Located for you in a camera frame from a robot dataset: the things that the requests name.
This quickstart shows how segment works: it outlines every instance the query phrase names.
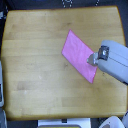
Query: pink towel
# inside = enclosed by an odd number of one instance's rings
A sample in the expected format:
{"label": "pink towel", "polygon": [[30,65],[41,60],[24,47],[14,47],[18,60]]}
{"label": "pink towel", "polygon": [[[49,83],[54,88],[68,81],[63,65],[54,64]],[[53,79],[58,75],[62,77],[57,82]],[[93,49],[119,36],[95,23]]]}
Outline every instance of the pink towel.
{"label": "pink towel", "polygon": [[90,83],[93,83],[97,70],[97,67],[87,63],[87,58],[92,53],[94,52],[70,30],[62,54]]}

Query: wooden surface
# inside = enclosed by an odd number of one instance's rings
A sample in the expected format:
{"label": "wooden surface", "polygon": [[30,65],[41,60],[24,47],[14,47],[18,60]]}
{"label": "wooden surface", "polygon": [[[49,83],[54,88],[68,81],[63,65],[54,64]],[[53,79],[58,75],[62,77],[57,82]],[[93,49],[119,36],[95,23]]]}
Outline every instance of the wooden surface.
{"label": "wooden surface", "polygon": [[8,119],[126,112],[125,85],[99,69],[90,84],[61,55],[69,29],[95,52],[104,39],[125,44],[116,7],[8,13],[1,55]]}

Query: gray robot arm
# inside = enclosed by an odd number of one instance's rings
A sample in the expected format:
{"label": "gray robot arm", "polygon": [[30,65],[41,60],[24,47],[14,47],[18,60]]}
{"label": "gray robot arm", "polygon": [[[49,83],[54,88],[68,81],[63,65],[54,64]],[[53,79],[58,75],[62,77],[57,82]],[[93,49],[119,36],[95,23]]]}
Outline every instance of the gray robot arm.
{"label": "gray robot arm", "polygon": [[128,48],[111,40],[102,41],[98,52],[87,62],[128,85]]}

